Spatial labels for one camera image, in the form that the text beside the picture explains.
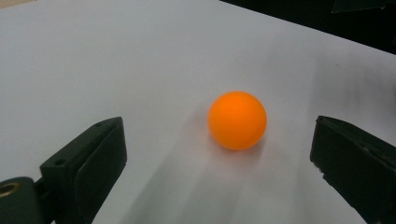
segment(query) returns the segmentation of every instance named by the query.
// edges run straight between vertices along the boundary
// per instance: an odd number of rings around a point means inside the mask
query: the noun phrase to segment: white surface
[[[396,145],[396,57],[218,1],[49,1],[0,10],[0,179],[97,121],[129,162],[94,223],[363,223],[309,161],[317,115]],[[268,129],[231,153],[205,125],[226,91]]]

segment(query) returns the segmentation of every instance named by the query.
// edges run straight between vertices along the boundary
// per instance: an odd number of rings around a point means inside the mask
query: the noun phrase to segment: dark object
[[[319,116],[310,159],[367,223],[396,223],[396,147]]]
[[[45,161],[35,184],[0,183],[0,224],[92,223],[126,161],[122,118],[96,123]]]
[[[221,0],[396,54],[396,0]]]

